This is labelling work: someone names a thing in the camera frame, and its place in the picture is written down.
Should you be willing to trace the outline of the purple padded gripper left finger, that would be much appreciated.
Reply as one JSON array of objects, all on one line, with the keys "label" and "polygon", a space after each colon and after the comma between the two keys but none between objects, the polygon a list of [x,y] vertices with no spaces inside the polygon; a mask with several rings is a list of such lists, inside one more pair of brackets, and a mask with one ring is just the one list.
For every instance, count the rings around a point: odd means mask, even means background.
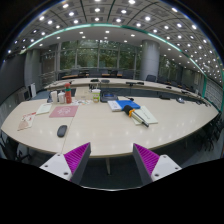
[{"label": "purple padded gripper left finger", "polygon": [[86,143],[65,154],[55,154],[41,169],[79,185],[90,153],[91,145]]}]

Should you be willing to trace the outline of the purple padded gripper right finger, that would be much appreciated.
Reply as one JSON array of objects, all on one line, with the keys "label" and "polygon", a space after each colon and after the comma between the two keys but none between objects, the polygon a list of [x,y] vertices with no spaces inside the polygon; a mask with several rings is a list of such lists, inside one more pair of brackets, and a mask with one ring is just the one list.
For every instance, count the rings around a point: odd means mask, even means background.
[{"label": "purple padded gripper right finger", "polygon": [[159,156],[136,143],[133,144],[133,156],[144,185],[181,170],[181,167],[168,155]]}]

